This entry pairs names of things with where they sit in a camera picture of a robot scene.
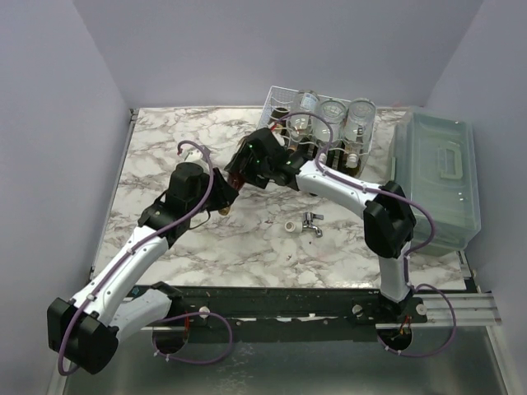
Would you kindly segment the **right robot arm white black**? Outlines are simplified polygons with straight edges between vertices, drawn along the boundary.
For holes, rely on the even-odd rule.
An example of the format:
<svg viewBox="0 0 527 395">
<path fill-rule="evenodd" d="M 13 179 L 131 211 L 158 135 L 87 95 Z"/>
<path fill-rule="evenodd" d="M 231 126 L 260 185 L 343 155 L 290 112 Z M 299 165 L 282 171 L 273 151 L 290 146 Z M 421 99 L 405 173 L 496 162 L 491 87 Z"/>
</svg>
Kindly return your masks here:
<svg viewBox="0 0 527 395">
<path fill-rule="evenodd" d="M 359 216 L 366 245 L 379 260 L 384 296 L 378 304 L 380 316 L 395 323 L 407 315 L 411 286 L 404 255 L 416 218 L 400 185 L 372 184 L 338 174 L 303 151 L 286 149 L 269 128 L 245 136 L 225 171 L 238 188 L 250 184 L 265 189 L 273 181 L 326 198 Z"/>
</svg>

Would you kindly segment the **red wine bottle gold cap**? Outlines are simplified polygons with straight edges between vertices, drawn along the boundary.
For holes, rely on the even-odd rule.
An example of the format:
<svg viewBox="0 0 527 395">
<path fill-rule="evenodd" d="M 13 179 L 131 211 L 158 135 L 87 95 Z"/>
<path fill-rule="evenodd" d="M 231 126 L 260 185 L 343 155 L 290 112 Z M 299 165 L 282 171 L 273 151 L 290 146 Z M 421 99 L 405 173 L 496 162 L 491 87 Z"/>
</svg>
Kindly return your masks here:
<svg viewBox="0 0 527 395">
<path fill-rule="evenodd" d="M 229 173 L 227 183 L 232 186 L 237 192 L 239 192 L 245 184 L 245 179 L 240 174 Z M 227 206 L 219 210 L 218 213 L 221 216 L 226 216 L 229 214 L 230 210 L 231 206 Z"/>
</svg>

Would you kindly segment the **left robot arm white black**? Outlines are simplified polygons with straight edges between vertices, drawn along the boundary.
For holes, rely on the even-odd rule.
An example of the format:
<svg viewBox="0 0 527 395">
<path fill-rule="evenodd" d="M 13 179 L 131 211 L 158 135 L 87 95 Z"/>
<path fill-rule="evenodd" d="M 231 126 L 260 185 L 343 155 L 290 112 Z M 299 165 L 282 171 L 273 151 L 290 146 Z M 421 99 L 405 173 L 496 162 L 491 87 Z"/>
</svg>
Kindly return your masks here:
<svg viewBox="0 0 527 395">
<path fill-rule="evenodd" d="M 126 244 L 106 268 L 70 300 L 55 299 L 47 310 L 49 348 L 58 352 L 58 371 L 64 360 L 75 369 L 97 374 L 113 358 L 124 339 L 149 323 L 172 325 L 179 320 L 206 318 L 206 307 L 193 308 L 180 290 L 158 282 L 125 302 L 143 273 L 191 227 L 202 211 L 228 209 L 239 195 L 233 177 L 184 162 L 173 171 L 168 189 L 147 207 Z"/>
</svg>

